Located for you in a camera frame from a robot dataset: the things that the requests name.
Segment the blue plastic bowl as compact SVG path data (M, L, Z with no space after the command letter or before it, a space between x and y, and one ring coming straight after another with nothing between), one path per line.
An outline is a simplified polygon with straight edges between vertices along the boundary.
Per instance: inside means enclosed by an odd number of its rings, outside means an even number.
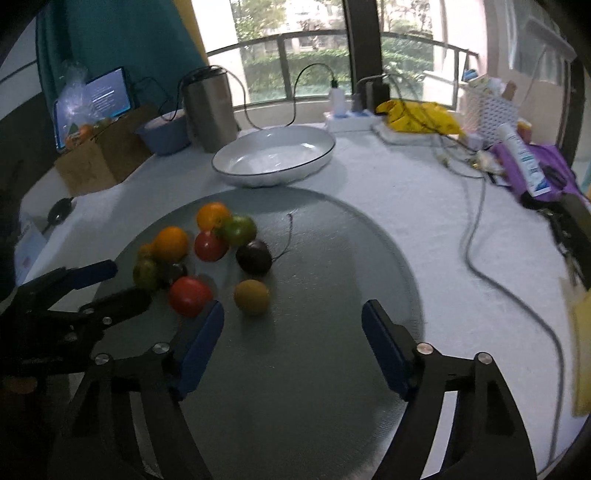
M139 126L135 133L148 150L157 156L169 156L190 144L187 123L182 110L171 111Z

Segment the green tomato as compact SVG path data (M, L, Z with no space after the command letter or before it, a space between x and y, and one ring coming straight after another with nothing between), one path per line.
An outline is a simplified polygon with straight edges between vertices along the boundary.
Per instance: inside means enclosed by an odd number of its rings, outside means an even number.
M256 239L257 227L249 216L231 215L222 222L219 234L230 247L238 248Z
M133 267L132 278L137 287L153 290L156 288L158 267L150 258L138 259Z

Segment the green tomato front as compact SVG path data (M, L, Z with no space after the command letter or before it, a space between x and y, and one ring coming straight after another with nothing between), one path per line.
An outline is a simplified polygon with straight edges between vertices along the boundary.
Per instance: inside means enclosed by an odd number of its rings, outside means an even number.
M137 287L153 290L156 288L158 267L150 258L138 259L133 267L132 278Z

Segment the yellow brown kiwi fruit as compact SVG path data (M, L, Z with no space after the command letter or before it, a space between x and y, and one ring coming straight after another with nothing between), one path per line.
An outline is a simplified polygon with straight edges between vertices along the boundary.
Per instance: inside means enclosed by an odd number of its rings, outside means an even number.
M270 290L259 280L245 280L239 282L233 291L235 305L247 316L260 316L266 313L270 306Z

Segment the red tomato small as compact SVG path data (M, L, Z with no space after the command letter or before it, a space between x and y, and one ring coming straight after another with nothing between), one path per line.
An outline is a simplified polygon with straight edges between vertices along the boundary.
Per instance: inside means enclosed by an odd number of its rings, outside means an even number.
M228 242L212 231L201 231L195 237L193 250L198 259L204 262L216 262L229 250Z

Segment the dark plum with stem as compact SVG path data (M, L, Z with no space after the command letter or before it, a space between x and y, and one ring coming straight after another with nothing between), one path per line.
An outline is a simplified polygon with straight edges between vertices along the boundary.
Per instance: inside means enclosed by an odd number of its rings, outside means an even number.
M245 275L252 278L263 278L270 273L273 264L283 257L284 254L287 254L288 249L290 249L291 239L293 238L294 215L289 213L287 214L287 218L287 243L280 254L271 254L269 246L267 246L265 241L260 240L259 238L238 247L235 252L235 260Z

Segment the white power strip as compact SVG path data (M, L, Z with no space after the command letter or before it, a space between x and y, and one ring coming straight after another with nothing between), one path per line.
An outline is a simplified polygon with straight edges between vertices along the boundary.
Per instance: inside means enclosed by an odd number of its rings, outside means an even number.
M345 116L335 116L325 112L325 129L331 133L366 132L383 121L382 116L373 115L368 110L346 112Z

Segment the small dark plum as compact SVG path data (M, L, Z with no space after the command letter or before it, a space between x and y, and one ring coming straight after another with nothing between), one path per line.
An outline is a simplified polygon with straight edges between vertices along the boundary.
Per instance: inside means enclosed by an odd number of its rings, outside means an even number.
M187 266L182 262L173 263L168 267L168 284L173 285L180 278L188 275Z

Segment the red tomato with stem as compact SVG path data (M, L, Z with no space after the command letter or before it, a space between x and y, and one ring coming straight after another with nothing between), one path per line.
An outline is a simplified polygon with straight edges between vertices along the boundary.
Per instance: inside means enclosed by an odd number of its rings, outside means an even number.
M169 306L184 318L197 317L212 300L211 289L204 282L188 276L176 280L168 292Z

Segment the large orange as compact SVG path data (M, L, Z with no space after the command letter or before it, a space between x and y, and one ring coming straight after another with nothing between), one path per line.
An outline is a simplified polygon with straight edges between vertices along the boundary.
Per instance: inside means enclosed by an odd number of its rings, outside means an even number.
M220 228L230 216L231 210L224 203L207 203L197 211L197 227L200 231L212 231Z
M151 243L151 254L157 260L173 264L184 258L189 250L189 238L176 226L162 229Z

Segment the large orange back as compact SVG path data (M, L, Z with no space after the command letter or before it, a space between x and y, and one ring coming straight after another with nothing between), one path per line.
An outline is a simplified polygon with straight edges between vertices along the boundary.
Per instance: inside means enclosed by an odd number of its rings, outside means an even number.
M231 210L224 203L207 203L197 211L197 227L200 231L212 231L220 228L230 216Z

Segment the clear plastic fruit bag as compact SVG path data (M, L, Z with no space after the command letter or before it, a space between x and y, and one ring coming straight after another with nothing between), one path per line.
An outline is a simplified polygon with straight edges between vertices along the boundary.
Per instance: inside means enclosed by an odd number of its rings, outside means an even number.
M57 147L67 149L66 140L74 141L87 127L93 132L108 125L111 120L115 89L105 78L88 82L87 69L77 63L65 64L64 87L54 102L53 115Z

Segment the green tomato back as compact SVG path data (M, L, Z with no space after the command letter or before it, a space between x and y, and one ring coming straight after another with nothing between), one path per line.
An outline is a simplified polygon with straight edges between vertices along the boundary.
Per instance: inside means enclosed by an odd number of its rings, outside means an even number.
M230 247L238 248L256 239L257 227L249 216L231 215L222 222L219 234Z

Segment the large orange front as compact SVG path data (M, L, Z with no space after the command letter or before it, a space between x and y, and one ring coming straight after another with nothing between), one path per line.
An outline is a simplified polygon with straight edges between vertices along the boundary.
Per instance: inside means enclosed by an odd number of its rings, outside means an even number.
M173 264L184 258L189 250L189 238L176 226L162 229L151 243L151 254L157 260Z

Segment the small yellow orange fruit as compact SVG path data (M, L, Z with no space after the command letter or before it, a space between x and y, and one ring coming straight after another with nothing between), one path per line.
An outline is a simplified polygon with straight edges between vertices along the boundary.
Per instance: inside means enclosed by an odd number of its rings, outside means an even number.
M151 244L142 245L137 251L138 259L150 259L153 257L153 246Z

